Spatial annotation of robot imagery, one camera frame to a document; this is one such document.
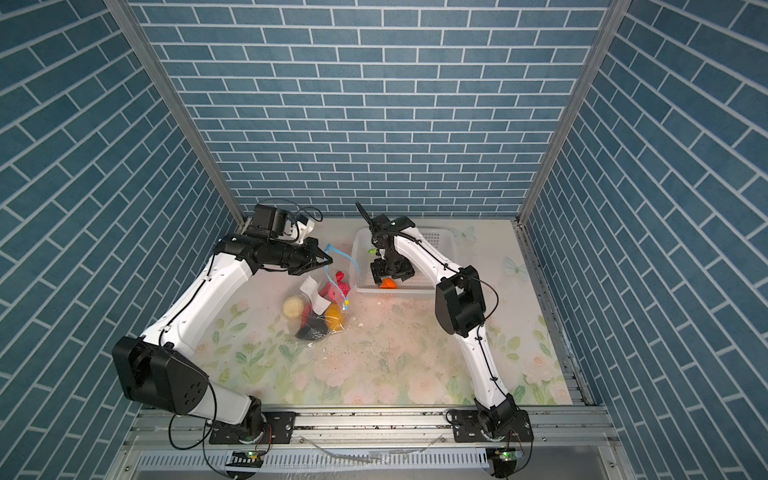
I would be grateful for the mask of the black avocado toy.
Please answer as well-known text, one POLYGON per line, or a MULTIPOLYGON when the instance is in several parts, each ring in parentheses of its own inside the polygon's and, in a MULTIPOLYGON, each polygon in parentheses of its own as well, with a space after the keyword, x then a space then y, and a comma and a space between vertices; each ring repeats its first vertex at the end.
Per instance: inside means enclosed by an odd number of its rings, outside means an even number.
POLYGON ((304 341, 317 341, 325 338, 329 328, 324 318, 309 318, 295 334, 295 337, 304 341))

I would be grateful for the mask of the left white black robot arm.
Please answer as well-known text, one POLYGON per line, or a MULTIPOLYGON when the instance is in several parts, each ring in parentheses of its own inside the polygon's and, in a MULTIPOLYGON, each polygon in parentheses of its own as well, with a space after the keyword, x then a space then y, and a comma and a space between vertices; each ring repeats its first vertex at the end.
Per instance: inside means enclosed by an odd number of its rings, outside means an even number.
POLYGON ((230 425, 241 442, 259 441, 266 419, 259 399, 215 383, 193 361, 207 328, 230 297, 258 271, 299 276, 332 264, 309 237, 300 244, 230 235, 214 247, 201 274, 153 325, 112 350, 125 397, 177 415, 230 425))

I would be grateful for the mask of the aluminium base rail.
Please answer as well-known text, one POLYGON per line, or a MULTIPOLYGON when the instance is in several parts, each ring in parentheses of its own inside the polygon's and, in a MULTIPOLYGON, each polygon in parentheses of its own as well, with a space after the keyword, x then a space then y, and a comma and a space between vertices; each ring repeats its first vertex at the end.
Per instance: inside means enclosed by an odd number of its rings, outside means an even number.
POLYGON ((112 479, 629 479, 607 411, 532 407, 529 428, 490 440, 467 407, 274 407, 271 434, 238 444, 202 423, 142 411, 112 479))

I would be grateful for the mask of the white plastic mesh basket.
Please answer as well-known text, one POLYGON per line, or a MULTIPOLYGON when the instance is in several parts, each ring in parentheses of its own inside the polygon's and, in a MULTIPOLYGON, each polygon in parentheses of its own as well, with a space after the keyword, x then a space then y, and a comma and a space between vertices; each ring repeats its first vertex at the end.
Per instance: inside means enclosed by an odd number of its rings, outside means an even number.
MULTIPOLYGON (((425 227, 420 228, 423 240, 437 250, 443 257, 449 260, 458 260, 457 244, 452 232, 447 228, 425 227)), ((412 261, 415 274, 407 280, 395 279, 396 287, 394 289, 380 288, 374 281, 370 264, 377 259, 370 250, 374 248, 371 243, 371 233, 368 229, 362 228, 356 232, 352 245, 351 257, 357 262, 360 270, 354 274, 357 291, 361 294, 392 294, 400 296, 428 296, 435 293, 436 283, 431 274, 425 274, 420 265, 412 261)))

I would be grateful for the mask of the orange crinkled food toy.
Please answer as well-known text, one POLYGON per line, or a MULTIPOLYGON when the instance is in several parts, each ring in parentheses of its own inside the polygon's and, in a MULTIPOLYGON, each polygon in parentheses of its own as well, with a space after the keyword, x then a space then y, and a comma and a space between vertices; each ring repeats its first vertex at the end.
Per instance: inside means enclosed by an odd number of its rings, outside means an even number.
POLYGON ((384 278, 381 280, 381 283, 378 286, 379 289, 388 289, 388 290, 394 290, 397 289, 398 286, 394 280, 391 278, 384 278))

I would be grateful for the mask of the cream white bun toy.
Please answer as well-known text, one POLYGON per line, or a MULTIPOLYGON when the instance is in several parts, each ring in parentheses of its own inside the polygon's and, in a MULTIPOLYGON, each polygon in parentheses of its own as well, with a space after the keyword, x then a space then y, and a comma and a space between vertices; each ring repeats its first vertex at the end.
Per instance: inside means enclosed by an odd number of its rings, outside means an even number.
POLYGON ((289 320, 300 320, 302 318, 306 302, 300 295, 292 295, 286 298, 282 303, 282 313, 289 320))

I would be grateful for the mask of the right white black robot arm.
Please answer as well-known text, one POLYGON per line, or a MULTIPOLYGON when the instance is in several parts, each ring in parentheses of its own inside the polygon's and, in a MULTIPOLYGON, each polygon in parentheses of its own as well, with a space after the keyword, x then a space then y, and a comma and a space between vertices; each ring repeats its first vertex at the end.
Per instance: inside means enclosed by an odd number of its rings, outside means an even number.
POLYGON ((476 269, 450 260, 411 223, 399 227, 392 221, 371 226, 369 231, 377 249, 377 259, 371 263, 376 282, 385 278, 406 280, 417 269, 434 284, 435 317, 441 328, 458 342, 484 436, 490 440, 532 443, 528 412, 517 405, 504 386, 490 353, 484 282, 476 269))

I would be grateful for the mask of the clear zip top bag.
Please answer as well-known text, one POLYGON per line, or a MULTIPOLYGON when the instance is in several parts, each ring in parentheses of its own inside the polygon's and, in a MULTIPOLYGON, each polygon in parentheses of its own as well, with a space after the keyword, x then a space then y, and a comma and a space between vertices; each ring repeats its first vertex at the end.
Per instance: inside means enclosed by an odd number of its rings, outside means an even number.
MULTIPOLYGON (((306 278, 303 280, 303 282, 300 283, 298 286, 295 286, 292 290, 290 290, 283 299, 284 301, 286 298, 292 295, 300 295, 304 298, 306 302, 305 309, 304 309, 302 318, 300 320, 287 319, 282 313, 282 305, 281 305, 281 314, 284 317, 284 319, 287 321, 288 331, 294 337, 298 329, 303 324, 305 324, 309 318, 312 318, 312 317, 324 318, 324 313, 326 309, 332 303, 335 303, 321 297, 319 295, 319 290, 327 283, 327 278, 329 276, 332 276, 336 271, 343 271, 345 273, 345 280, 347 283, 350 284, 352 288, 348 296, 348 303, 346 305, 340 305, 336 303, 344 312, 344 327, 341 331, 343 331, 345 328, 346 319, 351 315, 351 294, 356 288, 356 283, 352 278, 352 276, 359 272, 360 270, 359 266, 357 262, 348 253, 338 249, 333 244, 328 244, 325 247, 324 251, 333 258, 333 263, 329 266, 320 268, 317 271, 314 271, 308 274, 306 278)), ((331 332, 329 330, 329 333, 326 337, 332 334, 340 333, 341 331, 331 332)), ((312 341, 312 342, 309 342, 309 341, 304 341, 304 342, 314 343, 318 341, 320 340, 312 341)))

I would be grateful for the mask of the yellow potato toy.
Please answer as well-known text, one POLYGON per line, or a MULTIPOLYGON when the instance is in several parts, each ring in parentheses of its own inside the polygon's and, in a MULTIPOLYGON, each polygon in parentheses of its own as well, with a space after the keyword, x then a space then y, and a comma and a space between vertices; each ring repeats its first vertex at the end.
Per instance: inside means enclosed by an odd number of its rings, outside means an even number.
POLYGON ((324 313, 325 324, 331 332, 339 332, 344 327, 344 312, 336 304, 332 303, 324 313))

